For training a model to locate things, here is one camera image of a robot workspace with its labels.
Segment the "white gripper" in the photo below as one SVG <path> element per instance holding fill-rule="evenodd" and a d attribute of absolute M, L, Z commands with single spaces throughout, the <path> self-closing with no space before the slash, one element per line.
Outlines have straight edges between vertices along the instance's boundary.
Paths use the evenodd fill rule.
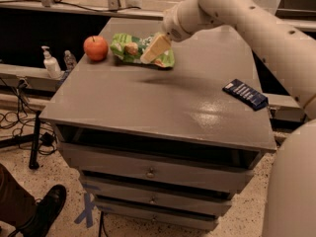
<path fill-rule="evenodd" d="M 171 48 L 171 40 L 179 42 L 190 38 L 194 34 L 192 30 L 194 15 L 192 8 L 184 3 L 179 3 L 166 10 L 162 23 L 162 31 L 165 34 L 159 33 L 153 37 L 140 56 L 140 61 L 149 64 Z"/>

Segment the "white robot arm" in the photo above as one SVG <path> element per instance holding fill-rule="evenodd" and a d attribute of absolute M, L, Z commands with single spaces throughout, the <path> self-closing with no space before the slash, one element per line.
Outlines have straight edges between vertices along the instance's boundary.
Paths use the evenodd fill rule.
<path fill-rule="evenodd" d="M 316 237 L 316 40 L 253 0 L 185 0 L 164 14 L 163 33 L 141 55 L 153 61 L 194 33 L 229 25 L 310 118 L 276 153 L 263 237 Z"/>

